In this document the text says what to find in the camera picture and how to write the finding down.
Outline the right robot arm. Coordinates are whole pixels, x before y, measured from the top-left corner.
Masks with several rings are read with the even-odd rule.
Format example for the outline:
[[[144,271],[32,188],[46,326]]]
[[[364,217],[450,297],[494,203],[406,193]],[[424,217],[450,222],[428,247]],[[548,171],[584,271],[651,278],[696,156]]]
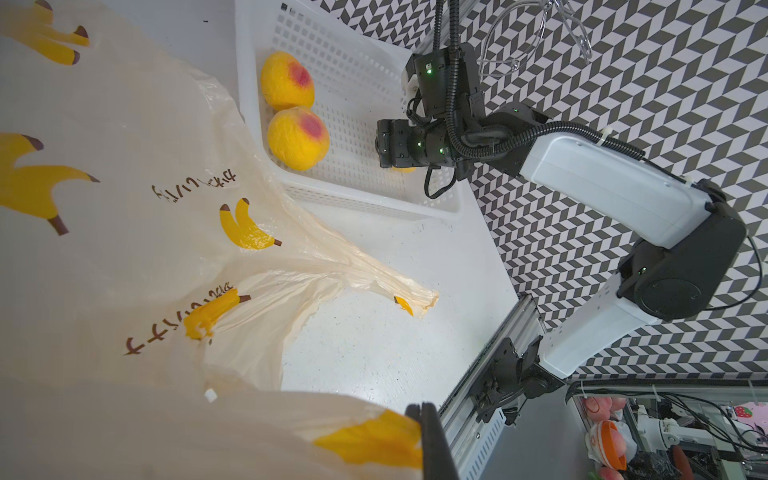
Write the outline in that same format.
[[[709,180],[689,182],[649,162],[634,146],[584,125],[503,113],[458,136],[452,114],[426,121],[382,119],[375,147],[383,168],[452,167],[463,175],[486,163],[562,193],[620,222],[638,239],[603,287],[557,329],[517,353],[508,340],[469,388],[481,421],[512,402],[558,390],[589,358],[646,326],[691,318],[712,298],[749,241],[746,225]],[[460,139],[468,141],[460,146]]]

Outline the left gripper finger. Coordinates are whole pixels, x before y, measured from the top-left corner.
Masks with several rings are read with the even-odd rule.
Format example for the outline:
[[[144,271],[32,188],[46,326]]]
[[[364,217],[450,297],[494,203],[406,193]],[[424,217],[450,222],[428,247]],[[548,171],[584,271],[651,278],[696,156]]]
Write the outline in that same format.
[[[410,404],[405,415],[416,421],[421,428],[423,478],[459,480],[436,406],[432,403]]]

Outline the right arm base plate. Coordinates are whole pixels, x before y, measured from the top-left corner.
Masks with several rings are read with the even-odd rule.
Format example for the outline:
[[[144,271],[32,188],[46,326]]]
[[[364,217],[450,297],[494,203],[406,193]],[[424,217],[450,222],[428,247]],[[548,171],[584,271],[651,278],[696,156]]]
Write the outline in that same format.
[[[552,393],[565,381],[539,365],[539,346],[543,337],[536,337],[519,354],[509,338],[502,340],[488,365],[470,387],[477,421],[489,423],[501,410],[506,426],[514,425],[529,399]]]

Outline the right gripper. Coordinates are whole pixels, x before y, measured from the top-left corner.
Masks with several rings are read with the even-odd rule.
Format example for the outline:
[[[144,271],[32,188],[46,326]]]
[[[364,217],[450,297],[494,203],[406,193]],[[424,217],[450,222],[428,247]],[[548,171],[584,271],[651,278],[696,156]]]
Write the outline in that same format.
[[[427,125],[411,125],[406,119],[379,120],[375,148],[382,168],[454,167],[462,160],[443,120]]]

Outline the banana print plastic bag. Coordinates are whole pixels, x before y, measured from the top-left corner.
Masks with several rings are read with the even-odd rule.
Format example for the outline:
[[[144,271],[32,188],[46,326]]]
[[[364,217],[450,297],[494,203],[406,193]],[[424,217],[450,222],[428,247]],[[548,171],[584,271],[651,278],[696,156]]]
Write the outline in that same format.
[[[347,288],[438,297],[290,199],[214,78],[101,3],[2,3],[3,478],[421,478],[416,421],[280,388]]]

